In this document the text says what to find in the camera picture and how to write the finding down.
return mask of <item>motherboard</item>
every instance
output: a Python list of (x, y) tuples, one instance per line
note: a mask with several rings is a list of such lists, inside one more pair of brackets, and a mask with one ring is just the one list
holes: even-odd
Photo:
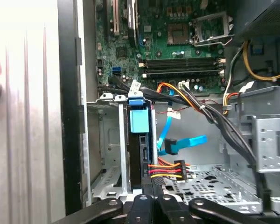
[(96, 0), (98, 85), (116, 75), (222, 93), (228, 22), (224, 0)]

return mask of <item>red wire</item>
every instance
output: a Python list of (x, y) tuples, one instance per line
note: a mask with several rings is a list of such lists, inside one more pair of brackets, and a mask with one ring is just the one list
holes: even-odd
[(176, 173), (176, 172), (181, 172), (181, 169), (174, 169), (174, 170), (170, 170), (170, 169), (152, 169), (149, 170), (149, 173), (153, 173), (153, 172), (166, 172), (166, 173)]
[(230, 97), (233, 97), (233, 96), (237, 96), (237, 95), (238, 95), (238, 93), (237, 93), (237, 92), (234, 92), (234, 93), (232, 93), (232, 94), (229, 94), (228, 97), (227, 97), (227, 99), (229, 99)]

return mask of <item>power supply connector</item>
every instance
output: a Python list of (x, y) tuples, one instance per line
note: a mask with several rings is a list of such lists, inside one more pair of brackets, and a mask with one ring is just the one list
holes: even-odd
[(185, 160), (175, 160), (174, 164), (180, 163), (180, 165), (176, 168), (179, 168), (181, 171), (180, 172), (176, 172), (176, 175), (180, 175), (182, 176), (182, 178), (176, 178), (177, 181), (186, 181), (187, 180), (187, 167), (186, 167), (186, 163)]

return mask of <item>screw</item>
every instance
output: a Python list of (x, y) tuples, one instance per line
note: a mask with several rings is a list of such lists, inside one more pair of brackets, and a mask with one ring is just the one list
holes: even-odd
[(165, 199), (166, 201), (168, 201), (168, 200), (171, 199), (171, 196), (169, 196), (169, 195), (164, 195), (164, 196), (163, 196), (163, 199)]
[(141, 199), (141, 200), (146, 200), (147, 197), (146, 197), (145, 195), (142, 195), (142, 196), (140, 197), (140, 199)]
[(117, 201), (115, 201), (115, 200), (111, 200), (110, 202), (109, 202), (109, 205), (117, 205), (118, 203), (117, 203)]
[(203, 205), (204, 203), (203, 203), (203, 201), (201, 201), (201, 200), (196, 200), (196, 201), (195, 201), (195, 204), (196, 204), (196, 205)]

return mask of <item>cable bundle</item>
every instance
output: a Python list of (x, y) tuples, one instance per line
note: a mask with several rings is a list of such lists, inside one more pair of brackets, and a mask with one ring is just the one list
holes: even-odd
[[(121, 82), (117, 77), (112, 77), (111, 80), (113, 84), (115, 84), (119, 90), (124, 90), (126, 93), (129, 91), (129, 86)], [(256, 158), (252, 152), (249, 144), (244, 140), (241, 132), (218, 110), (213, 108), (212, 106), (199, 102), (194, 94), (185, 86), (183, 86), (183, 90), (179, 90), (177, 87), (168, 84), (161, 83), (158, 87), (160, 89), (162, 86), (169, 87), (173, 89), (179, 96), (166, 96), (164, 94), (158, 93), (154, 90), (151, 90), (146, 87), (141, 87), (140, 91), (143, 92), (143, 95), (146, 99), (150, 99), (152, 101), (162, 101), (162, 102), (173, 102), (179, 103), (186, 106), (193, 107), (196, 111), (203, 114), (208, 122), (211, 124), (215, 124), (219, 130), (221, 131), (226, 142), (234, 148), (241, 156), (245, 158), (245, 160), (249, 163), (251, 169), (253, 170), (256, 182), (256, 190), (258, 197), (261, 197), (263, 200), (266, 198), (266, 204), (268, 204), (268, 198), (270, 198), (271, 191), (267, 187), (266, 178), (264, 174), (256, 172)], [(166, 164), (166, 162), (159, 159), (160, 164), (164, 166), (157, 167), (155, 165), (151, 165), (153, 168), (174, 168), (172, 164)], [(176, 177), (172, 172), (166, 173), (158, 173), (157, 176), (165, 176), (165, 177)]]

